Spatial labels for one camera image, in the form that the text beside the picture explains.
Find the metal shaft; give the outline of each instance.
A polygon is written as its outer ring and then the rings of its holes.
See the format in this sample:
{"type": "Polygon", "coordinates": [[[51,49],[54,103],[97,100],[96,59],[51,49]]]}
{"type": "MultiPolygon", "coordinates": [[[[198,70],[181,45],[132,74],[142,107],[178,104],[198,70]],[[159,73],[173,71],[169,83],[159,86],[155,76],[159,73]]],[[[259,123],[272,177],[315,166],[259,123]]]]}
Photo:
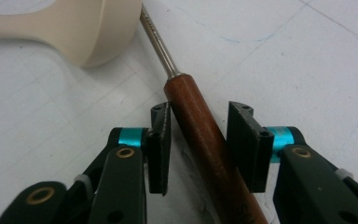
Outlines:
{"type": "Polygon", "coordinates": [[[164,42],[159,37],[156,26],[150,19],[149,14],[147,14],[145,6],[142,6],[141,23],[142,23],[143,27],[145,28],[147,36],[149,37],[149,39],[153,45],[153,48],[155,49],[155,51],[158,55],[159,60],[161,61],[162,65],[164,66],[164,69],[165,69],[165,72],[167,73],[168,79],[171,79],[171,78],[181,75],[182,73],[176,68],[176,65],[173,62],[172,57],[167,50],[167,47],[165,47],[164,42]]]}

